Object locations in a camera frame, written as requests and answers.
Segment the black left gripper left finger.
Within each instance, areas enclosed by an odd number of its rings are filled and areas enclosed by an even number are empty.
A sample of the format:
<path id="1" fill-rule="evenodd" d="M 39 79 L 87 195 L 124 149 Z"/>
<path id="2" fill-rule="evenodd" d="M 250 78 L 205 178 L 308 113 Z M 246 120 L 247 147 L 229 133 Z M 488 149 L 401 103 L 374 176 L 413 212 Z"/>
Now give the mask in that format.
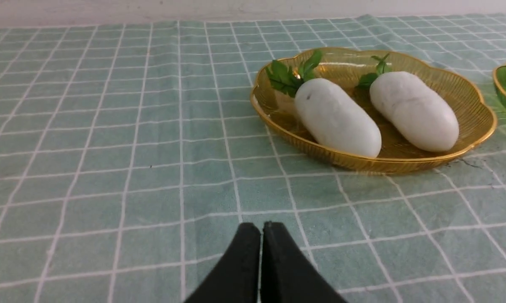
<path id="1" fill-rule="evenodd" d="M 241 223 L 224 255 L 186 303 L 256 303 L 261 233 Z"/>

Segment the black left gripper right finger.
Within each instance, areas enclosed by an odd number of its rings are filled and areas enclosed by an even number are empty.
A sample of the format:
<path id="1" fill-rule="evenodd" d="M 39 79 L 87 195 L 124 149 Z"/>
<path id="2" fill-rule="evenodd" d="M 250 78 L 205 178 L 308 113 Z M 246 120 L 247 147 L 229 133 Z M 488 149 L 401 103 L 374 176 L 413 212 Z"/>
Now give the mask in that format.
<path id="1" fill-rule="evenodd" d="M 303 255 L 281 222 L 265 222 L 261 252 L 261 302 L 345 303 Z"/>

